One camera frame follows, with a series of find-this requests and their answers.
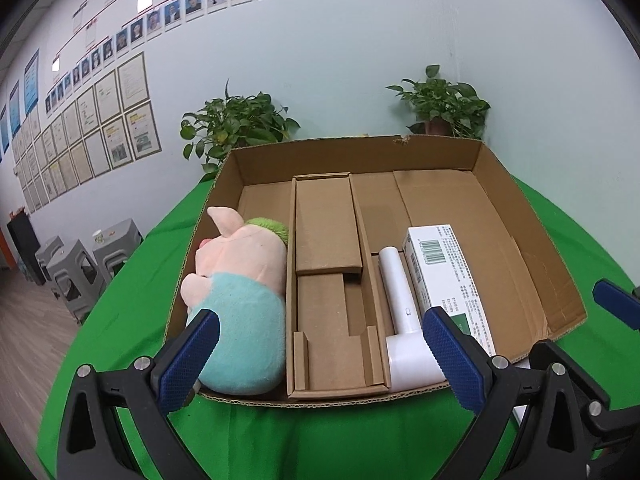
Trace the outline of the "white handheld dryer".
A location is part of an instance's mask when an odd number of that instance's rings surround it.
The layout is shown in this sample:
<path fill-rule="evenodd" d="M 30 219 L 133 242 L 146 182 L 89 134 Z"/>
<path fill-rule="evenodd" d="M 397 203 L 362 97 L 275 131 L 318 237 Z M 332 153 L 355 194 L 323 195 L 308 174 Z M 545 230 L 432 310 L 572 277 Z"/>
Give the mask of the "white handheld dryer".
<path fill-rule="evenodd" d="M 390 391 L 408 391 L 444 382 L 445 376 L 423 338 L 419 310 L 398 250 L 393 246 L 384 247 L 378 254 L 378 267 L 394 326 L 393 335 L 386 338 Z"/>

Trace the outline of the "white green medicine box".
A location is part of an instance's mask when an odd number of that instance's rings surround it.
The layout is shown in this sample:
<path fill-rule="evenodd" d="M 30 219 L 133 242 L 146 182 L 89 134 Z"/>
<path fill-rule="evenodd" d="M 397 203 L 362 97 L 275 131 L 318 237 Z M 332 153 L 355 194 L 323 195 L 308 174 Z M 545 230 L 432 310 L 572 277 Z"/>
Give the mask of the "white green medicine box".
<path fill-rule="evenodd" d="M 488 356 L 494 356 L 482 300 L 452 226 L 410 226 L 402 250 L 420 312 L 443 308 L 462 333 L 474 337 Z"/>

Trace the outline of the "pink pig plush toy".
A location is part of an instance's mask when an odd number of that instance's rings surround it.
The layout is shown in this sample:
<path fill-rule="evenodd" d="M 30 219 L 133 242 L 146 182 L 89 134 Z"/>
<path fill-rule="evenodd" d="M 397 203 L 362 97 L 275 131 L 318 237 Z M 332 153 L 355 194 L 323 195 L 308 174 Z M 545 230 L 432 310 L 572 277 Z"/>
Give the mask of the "pink pig plush toy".
<path fill-rule="evenodd" d="M 285 375 L 288 227 L 223 206 L 207 214 L 218 235 L 201 241 L 194 271 L 180 284 L 189 321 L 204 309 L 219 318 L 218 342 L 198 380 L 226 396 L 259 396 Z"/>

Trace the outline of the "narrow cardboard insert box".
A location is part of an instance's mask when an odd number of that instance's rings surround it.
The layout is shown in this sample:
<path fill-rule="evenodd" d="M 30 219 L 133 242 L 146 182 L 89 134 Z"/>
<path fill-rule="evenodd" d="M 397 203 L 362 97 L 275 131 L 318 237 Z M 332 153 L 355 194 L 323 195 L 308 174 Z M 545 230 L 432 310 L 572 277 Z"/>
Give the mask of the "narrow cardboard insert box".
<path fill-rule="evenodd" d="M 286 394 L 348 402 L 390 391 L 378 277 L 350 174 L 292 180 Z"/>

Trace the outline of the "green tablecloth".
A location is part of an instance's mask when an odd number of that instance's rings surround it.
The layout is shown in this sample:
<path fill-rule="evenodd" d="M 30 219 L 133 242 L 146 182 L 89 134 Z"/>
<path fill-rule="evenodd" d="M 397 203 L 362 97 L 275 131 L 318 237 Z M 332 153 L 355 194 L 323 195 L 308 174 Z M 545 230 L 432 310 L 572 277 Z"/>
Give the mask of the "green tablecloth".
<path fill-rule="evenodd" d="M 104 292 L 66 353 L 43 410 L 36 452 L 56 474 L 58 434 L 78 366 L 120 370 L 152 356 L 165 326 L 208 183 L 186 196 L 149 232 L 124 274 Z M 598 307 L 600 278 L 636 282 L 567 214 L 532 188 L 525 196 L 563 258 L 588 313 L 562 348 L 611 397 L 614 408 L 639 401 L 639 336 Z M 428 479 L 468 428 L 472 415 L 449 390 L 344 408 L 252 408 L 195 399 L 171 422 L 214 479 Z"/>

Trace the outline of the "grey plastic stool middle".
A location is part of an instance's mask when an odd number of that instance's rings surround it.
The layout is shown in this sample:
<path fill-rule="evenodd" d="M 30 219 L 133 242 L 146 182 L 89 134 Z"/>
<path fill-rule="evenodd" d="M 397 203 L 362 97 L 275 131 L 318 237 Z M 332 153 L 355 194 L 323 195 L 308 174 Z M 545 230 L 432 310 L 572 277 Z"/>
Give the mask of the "grey plastic stool middle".
<path fill-rule="evenodd" d="M 54 253 L 47 265 L 67 310 L 82 325 L 106 289 L 100 269 L 80 240 L 66 244 Z"/>

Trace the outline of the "grey plastic stool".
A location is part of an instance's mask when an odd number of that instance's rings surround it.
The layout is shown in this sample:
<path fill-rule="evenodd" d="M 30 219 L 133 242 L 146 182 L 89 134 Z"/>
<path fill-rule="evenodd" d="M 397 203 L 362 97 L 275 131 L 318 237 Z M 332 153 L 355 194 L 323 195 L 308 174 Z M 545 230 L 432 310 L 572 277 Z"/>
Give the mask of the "grey plastic stool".
<path fill-rule="evenodd" d="M 92 252 L 105 281 L 111 283 L 134 251 L 143 242 L 143 237 L 132 219 L 122 220 L 93 233 Z"/>
<path fill-rule="evenodd" d="M 80 240 L 66 244 L 54 253 L 47 265 L 67 310 L 82 325 L 106 289 L 100 269 Z"/>
<path fill-rule="evenodd" d="M 48 269 L 48 265 L 55 253 L 64 246 L 61 237 L 54 236 L 46 240 L 36 251 L 35 257 L 44 278 L 51 283 L 52 278 Z"/>

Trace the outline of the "grey plastic stool far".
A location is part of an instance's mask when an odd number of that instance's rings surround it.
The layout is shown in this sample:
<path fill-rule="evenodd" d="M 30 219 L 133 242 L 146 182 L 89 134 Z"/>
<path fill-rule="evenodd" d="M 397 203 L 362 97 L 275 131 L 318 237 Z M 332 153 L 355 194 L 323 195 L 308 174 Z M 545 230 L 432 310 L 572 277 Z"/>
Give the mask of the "grey plastic stool far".
<path fill-rule="evenodd" d="M 44 278 L 51 283 L 52 278 L 48 269 L 48 265 L 55 253 L 64 246 L 61 237 L 54 236 L 46 240 L 36 251 L 35 257 Z"/>

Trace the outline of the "black cabinet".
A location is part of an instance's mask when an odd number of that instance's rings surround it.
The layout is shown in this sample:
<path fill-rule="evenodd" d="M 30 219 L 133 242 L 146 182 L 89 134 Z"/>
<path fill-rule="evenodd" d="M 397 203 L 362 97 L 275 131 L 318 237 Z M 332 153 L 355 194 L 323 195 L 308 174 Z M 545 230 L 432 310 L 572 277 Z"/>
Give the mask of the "black cabinet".
<path fill-rule="evenodd" d="M 29 215 L 24 210 L 14 214 L 6 227 L 28 274 L 37 285 L 42 286 L 46 282 L 46 278 L 36 258 L 40 243 L 32 228 Z"/>

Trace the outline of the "large flat cardboard box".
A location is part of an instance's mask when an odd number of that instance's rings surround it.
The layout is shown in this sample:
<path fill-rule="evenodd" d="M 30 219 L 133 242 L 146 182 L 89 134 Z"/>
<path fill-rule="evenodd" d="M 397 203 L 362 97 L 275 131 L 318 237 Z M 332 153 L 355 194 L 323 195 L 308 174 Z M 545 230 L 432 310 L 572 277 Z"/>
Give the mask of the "large flat cardboard box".
<path fill-rule="evenodd" d="M 200 377 L 207 399 L 332 408 L 446 384 L 421 334 L 431 307 L 512 361 L 587 317 L 538 216 L 484 143 L 293 141 L 237 148 L 222 165 L 165 334 L 218 315 Z"/>

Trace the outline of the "right potted plant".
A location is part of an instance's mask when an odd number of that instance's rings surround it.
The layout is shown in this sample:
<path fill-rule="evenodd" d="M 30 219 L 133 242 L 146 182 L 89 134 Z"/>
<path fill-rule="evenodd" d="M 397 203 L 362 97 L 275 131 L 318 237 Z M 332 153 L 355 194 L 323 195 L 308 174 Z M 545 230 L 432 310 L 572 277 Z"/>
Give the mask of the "right potted plant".
<path fill-rule="evenodd" d="M 416 120 L 407 129 L 412 134 L 482 140 L 490 104 L 470 84 L 451 82 L 439 72 L 439 64 L 427 65 L 424 80 L 404 78 L 386 87 L 412 110 Z"/>

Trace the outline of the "potted plant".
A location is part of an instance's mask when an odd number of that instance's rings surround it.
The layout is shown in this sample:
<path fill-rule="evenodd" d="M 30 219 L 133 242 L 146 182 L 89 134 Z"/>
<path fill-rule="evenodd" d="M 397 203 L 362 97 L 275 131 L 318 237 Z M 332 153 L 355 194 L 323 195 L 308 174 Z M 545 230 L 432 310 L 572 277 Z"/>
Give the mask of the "potted plant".
<path fill-rule="evenodd" d="M 232 96 L 226 84 L 222 98 L 183 114 L 179 131 L 184 141 L 182 156 L 200 162 L 202 182 L 213 181 L 235 148 L 286 142 L 299 128 L 288 108 L 274 102 L 269 93 Z"/>
<path fill-rule="evenodd" d="M 490 104 L 470 84 L 451 82 L 439 72 L 439 64 L 427 65 L 424 80 L 404 78 L 386 87 L 412 110 L 416 120 L 407 129 L 412 134 L 482 140 Z"/>

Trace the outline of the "left potted plant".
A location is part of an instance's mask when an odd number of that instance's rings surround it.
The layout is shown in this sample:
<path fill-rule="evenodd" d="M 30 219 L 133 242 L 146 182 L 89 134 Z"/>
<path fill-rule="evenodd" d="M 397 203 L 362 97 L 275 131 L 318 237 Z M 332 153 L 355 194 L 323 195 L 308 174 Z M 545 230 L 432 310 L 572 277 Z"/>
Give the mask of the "left potted plant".
<path fill-rule="evenodd" d="M 288 108 L 274 102 L 269 93 L 232 96 L 226 84 L 222 98 L 183 114 L 179 131 L 184 141 L 182 156 L 200 162 L 202 182 L 213 181 L 235 148 L 286 142 L 299 128 Z"/>

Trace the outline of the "framed certificates on wall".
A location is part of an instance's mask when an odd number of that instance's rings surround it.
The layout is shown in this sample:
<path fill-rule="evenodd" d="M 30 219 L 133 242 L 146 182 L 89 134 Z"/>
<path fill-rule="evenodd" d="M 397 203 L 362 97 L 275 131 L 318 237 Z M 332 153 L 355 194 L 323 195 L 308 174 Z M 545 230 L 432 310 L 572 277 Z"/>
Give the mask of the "framed certificates on wall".
<path fill-rule="evenodd" d="M 146 59 L 138 53 L 61 104 L 41 125 L 32 110 L 10 140 L 27 212 L 162 150 Z"/>

